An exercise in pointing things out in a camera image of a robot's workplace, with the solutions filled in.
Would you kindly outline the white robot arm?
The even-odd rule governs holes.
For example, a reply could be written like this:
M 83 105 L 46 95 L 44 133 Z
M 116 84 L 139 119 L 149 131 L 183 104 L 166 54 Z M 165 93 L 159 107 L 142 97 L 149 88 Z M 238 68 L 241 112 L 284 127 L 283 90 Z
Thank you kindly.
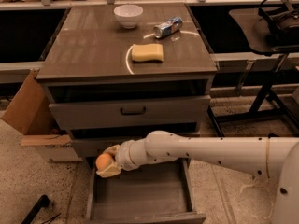
M 183 137 L 154 131 L 105 149 L 95 161 L 103 178 L 142 165 L 189 158 L 248 174 L 279 178 L 272 224 L 299 224 L 298 137 Z

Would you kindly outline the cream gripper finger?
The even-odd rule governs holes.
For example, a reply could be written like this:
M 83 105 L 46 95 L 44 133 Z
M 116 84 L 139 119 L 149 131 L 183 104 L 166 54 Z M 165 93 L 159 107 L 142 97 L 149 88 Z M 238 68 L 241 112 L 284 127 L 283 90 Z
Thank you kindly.
M 104 150 L 106 154 L 109 154 L 110 156 L 115 156 L 118 152 L 118 149 L 120 148 L 120 145 L 114 145 L 112 147 L 109 147 Z
M 119 175 L 121 173 L 121 168 L 117 164 L 111 163 L 108 166 L 98 169 L 96 173 L 102 178 L 109 178 Z

